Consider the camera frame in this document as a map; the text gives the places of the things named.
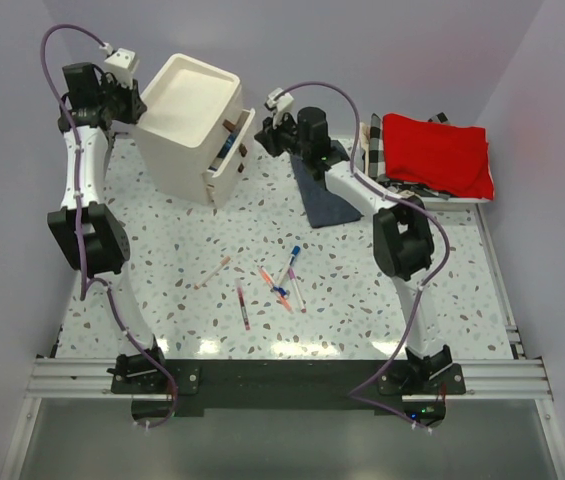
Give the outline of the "blue patterned tape roll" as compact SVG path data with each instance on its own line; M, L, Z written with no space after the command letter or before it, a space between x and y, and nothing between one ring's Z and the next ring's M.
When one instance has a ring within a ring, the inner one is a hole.
M230 133L229 136L227 137L225 143L223 144L222 148L218 152L215 160L213 161L212 168L214 170L218 170L220 168L220 165L222 164L222 162L226 158L228 152L231 150L231 148L232 148L232 146L235 142L235 139L236 139L236 134L234 132Z

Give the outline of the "cream drawer organizer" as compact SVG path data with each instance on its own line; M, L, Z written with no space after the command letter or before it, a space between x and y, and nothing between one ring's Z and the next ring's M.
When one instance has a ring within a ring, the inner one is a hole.
M178 53L158 71L141 98L148 107L133 139L156 188L167 195L223 207L253 153L256 111L244 106L234 73ZM230 133L235 142L212 168Z

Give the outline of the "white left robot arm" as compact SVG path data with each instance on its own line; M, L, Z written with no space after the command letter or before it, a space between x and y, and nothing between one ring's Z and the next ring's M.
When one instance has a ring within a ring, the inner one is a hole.
M126 86L92 63L64 67L67 91L59 98L58 128L67 149L65 193L47 225L72 269L80 293L105 291L118 355L109 372L116 394L171 393L169 368L146 323L129 277L131 245L104 200L106 172L115 143L114 122L138 122L146 107L138 85Z

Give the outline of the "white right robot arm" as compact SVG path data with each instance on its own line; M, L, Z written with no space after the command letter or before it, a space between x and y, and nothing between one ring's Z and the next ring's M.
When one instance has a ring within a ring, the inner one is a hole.
M380 369L354 387L352 396L366 390L389 372L406 349L407 379L421 393L431 392L453 364L450 347L441 338L435 310L423 300L425 288L450 257L450 240L440 222L417 196L405 197L379 186L355 165L329 135L326 113L305 107L296 115L271 100L255 140L266 152L299 159L311 181L341 198L372 221L373 257L398 293L405 330L398 346Z

